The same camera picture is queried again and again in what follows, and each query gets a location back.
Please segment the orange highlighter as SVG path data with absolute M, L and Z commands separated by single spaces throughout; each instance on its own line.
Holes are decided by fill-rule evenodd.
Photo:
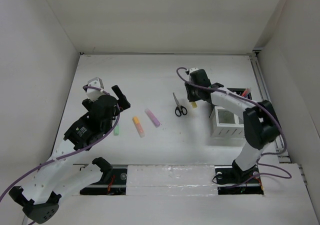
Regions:
M 141 123 L 140 123 L 140 120 L 138 119 L 137 116 L 134 116 L 134 117 L 132 118 L 132 121 L 133 121 L 133 123 L 134 123 L 134 125 L 135 125 L 135 127 L 136 127 L 136 130 L 137 130 L 139 136 L 140 136 L 141 138 L 143 138 L 143 137 L 145 136 L 145 132 L 144 132 L 144 130 L 143 130 L 143 128 L 142 128 L 142 125 L 141 125 Z

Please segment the yellow highlighter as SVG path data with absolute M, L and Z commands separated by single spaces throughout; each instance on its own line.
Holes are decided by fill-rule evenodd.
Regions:
M 191 106 L 195 109 L 195 108 L 197 108 L 198 106 L 197 106 L 197 103 L 196 102 L 191 102 Z

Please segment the orange pen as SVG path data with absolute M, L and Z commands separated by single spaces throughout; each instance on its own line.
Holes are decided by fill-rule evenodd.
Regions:
M 248 98 L 248 95 L 250 94 L 250 92 L 251 92 L 251 88 L 246 88 L 241 94 L 241 96 L 244 98 Z

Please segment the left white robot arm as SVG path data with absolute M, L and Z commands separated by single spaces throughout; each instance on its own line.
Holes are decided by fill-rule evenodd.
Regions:
M 113 166 L 98 157 L 78 173 L 63 179 L 75 162 L 116 128 L 120 113 L 131 107 L 118 85 L 111 88 L 116 96 L 90 84 L 83 89 L 88 96 L 82 101 L 87 112 L 69 127 L 50 158 L 31 170 L 34 177 L 30 182 L 9 187 L 9 196 L 32 223 L 46 223 L 64 199 L 93 183 L 104 184 L 112 178 Z

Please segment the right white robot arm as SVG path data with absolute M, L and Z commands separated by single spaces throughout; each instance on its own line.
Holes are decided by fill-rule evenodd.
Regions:
M 220 83 L 211 83 L 204 69 L 185 68 L 188 79 L 184 81 L 187 99 L 199 100 L 222 107 L 243 121 L 246 143 L 232 162 L 231 176 L 237 182 L 249 177 L 265 147 L 281 134 L 281 126 L 268 100 L 256 102 L 232 92 Z

